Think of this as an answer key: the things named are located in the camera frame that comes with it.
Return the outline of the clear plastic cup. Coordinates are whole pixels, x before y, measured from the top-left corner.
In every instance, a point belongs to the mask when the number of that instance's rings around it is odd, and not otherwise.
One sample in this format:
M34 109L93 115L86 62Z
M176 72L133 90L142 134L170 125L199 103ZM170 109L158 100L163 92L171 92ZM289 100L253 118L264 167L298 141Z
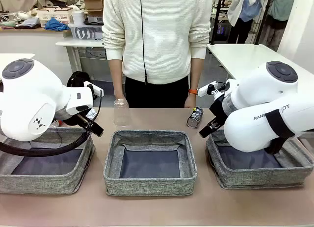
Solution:
M116 99L114 102L114 119L116 126L124 127L130 124L129 104L125 99Z

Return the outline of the person's left hand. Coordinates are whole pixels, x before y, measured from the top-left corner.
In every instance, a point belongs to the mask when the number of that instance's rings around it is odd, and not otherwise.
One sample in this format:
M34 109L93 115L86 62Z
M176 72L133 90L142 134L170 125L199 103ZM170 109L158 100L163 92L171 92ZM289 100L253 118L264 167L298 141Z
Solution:
M196 107L196 94L193 94L193 93L189 93L186 100L185 100L185 103L184 103L184 107L185 108L190 108L190 109L193 109Z

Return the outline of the white plastic crate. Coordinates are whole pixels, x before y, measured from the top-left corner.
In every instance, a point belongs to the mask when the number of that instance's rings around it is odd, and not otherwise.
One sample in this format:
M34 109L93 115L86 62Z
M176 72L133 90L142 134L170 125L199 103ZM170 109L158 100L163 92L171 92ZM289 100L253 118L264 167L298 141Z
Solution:
M46 23L55 18L62 24L68 25L73 22L73 8L46 7L37 10L37 15L40 20L41 27L45 27Z

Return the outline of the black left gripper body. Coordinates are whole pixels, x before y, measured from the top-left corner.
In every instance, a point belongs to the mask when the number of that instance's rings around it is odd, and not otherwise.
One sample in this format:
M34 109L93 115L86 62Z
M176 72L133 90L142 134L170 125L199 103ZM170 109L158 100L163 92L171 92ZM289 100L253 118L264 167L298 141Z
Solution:
M86 116L83 116L81 114L76 114L73 116L77 125L84 128L85 130L88 130L90 132L94 131L94 120L91 120L87 118Z

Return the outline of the person's right forearm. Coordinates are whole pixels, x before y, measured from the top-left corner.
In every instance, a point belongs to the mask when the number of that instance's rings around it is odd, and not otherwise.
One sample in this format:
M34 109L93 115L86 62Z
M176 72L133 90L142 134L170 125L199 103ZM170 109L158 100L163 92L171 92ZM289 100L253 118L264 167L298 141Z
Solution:
M122 60L109 60L109 69L114 90L123 90L122 85Z

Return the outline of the clear plastic storage box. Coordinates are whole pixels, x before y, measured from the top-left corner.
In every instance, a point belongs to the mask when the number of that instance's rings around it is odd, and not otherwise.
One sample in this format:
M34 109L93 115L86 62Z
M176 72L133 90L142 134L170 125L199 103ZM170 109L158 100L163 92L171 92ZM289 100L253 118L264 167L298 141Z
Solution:
M101 25L68 25L72 37L80 40L101 40L103 31Z

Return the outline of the blue cloth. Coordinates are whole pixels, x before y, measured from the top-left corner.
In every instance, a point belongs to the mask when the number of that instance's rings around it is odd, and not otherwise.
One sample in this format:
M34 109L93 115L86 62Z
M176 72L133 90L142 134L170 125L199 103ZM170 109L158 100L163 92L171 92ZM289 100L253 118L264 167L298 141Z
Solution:
M44 27L45 30L53 30L53 31L65 31L69 30L69 27L66 24L59 22L55 18L51 18Z

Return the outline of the large white table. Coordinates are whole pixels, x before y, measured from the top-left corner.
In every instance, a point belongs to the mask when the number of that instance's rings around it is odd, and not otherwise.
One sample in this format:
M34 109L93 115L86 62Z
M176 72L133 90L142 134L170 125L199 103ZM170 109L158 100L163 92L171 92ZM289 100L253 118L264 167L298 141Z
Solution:
M296 70L298 92L314 93L314 74L264 45L208 44L208 49L234 79L246 77L265 62L281 61Z

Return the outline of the person in white jacket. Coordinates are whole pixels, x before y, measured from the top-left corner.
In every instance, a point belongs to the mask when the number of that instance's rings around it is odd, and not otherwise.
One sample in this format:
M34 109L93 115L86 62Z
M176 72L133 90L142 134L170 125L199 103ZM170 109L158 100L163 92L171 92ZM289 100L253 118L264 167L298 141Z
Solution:
M228 44L244 44L250 32L253 19L262 8L261 0L232 0L227 16L231 24Z

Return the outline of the cardboard box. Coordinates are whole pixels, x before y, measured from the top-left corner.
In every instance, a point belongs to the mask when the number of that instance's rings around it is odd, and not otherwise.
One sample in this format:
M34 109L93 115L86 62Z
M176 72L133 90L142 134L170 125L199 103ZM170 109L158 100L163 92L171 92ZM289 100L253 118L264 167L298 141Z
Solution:
M104 0L83 0L86 9L102 10L104 6Z

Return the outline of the crushed black drink can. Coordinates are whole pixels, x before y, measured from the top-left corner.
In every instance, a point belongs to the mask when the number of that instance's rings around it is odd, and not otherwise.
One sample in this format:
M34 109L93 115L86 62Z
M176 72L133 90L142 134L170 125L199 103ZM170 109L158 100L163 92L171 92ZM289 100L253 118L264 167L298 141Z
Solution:
M187 126L190 128L197 128L202 120L203 112L201 107L193 108L191 115L187 119Z

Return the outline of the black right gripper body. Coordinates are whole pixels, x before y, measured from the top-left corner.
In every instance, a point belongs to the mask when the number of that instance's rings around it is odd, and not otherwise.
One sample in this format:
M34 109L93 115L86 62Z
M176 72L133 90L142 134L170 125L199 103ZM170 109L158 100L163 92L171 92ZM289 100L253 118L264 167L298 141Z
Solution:
M215 118L209 123L212 126L223 126L228 117L222 106L224 98L224 93L222 93L220 96L216 95L213 104L209 108L212 114L215 116Z

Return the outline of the white cylinder container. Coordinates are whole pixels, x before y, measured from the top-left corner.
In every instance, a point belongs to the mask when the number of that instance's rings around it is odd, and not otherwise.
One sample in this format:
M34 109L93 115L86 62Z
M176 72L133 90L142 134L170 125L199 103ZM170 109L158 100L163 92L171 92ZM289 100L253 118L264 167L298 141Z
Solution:
M85 21L85 13L83 11L73 11L72 18L74 25L83 25Z

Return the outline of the person's left forearm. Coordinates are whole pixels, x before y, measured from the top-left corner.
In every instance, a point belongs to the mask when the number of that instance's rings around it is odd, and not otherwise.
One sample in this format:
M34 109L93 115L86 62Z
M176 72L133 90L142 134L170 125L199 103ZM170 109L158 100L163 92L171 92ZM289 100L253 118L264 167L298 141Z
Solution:
M197 90L202 71L204 69L204 59L192 58L190 69L190 89Z

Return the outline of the black stand pole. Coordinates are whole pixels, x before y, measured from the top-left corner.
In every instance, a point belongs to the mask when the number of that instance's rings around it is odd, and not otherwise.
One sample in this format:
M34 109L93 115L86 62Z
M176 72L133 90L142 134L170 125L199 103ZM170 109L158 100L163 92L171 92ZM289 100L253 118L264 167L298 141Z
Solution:
M258 33L257 33L257 35L255 37L255 40L254 40L254 44L255 45L259 44L260 36L261 36L261 33L262 33L262 28L263 28L263 25L265 23L266 16L268 14L268 10L269 10L269 7L270 7L270 1L271 0L267 0L266 6L265 6L265 11L263 12L262 21L260 23L260 26L259 26L259 29L258 29Z
M215 20L214 20L213 34L212 34L212 38L211 38L211 41L210 41L211 45L214 45L214 41L215 41L217 30L218 30L218 20L219 20L219 13L220 13L220 8L221 8L221 2L222 2L222 0L218 0L218 4L217 4L217 8L216 8Z

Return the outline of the black backpack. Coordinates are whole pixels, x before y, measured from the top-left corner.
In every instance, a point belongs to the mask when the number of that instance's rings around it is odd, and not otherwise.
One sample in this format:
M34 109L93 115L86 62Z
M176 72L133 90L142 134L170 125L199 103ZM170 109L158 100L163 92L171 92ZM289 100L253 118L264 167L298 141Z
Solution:
M84 87L84 83L91 82L91 78L88 73L82 71L75 71L72 73L67 82L67 87Z

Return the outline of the person in green top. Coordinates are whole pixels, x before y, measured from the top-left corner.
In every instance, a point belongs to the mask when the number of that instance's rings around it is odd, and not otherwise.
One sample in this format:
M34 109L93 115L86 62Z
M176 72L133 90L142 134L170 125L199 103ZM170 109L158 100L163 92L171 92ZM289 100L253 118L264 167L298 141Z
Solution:
M288 19L293 7L294 0L271 0L270 8L266 17L266 40L265 45L277 51Z

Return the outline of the grey fabric basket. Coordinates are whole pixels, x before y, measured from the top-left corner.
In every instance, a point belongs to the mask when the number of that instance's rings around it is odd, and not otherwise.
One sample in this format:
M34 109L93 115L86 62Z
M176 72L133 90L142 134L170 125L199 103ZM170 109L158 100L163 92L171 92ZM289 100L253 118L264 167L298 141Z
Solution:
M112 196L187 196L197 166L187 133L118 130L112 134L103 176Z
M79 127L49 128L39 138L20 142L0 130L0 145L21 149L58 149L78 139ZM75 193L85 176L95 146L91 137L67 153L46 157L15 156L0 151L0 193L61 195Z
M295 140L276 154L265 150L241 152L218 130L206 141L210 164L224 189L267 189L303 186L314 171L314 159Z

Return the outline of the white desk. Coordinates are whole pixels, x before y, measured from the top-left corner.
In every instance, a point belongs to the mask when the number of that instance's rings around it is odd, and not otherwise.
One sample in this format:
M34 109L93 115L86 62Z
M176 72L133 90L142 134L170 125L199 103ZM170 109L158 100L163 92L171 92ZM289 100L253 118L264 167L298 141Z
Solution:
M110 81L106 51L101 40L65 38L56 45L66 48L72 72L87 72L94 80Z

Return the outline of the wood topped white counter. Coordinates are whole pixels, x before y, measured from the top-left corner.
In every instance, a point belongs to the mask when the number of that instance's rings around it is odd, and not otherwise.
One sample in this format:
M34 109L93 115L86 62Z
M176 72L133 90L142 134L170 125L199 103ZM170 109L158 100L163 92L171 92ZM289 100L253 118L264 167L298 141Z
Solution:
M70 36L70 31L37 29L1 29L0 53L32 53L62 81L72 74L67 49L56 45Z

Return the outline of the person in white sweater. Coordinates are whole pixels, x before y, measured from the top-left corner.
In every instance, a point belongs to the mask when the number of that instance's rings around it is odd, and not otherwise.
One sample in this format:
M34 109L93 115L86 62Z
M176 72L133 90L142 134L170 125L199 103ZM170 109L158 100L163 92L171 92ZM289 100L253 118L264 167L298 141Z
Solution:
M122 60L131 108L185 108L191 59L204 59L212 0L104 0L103 42Z

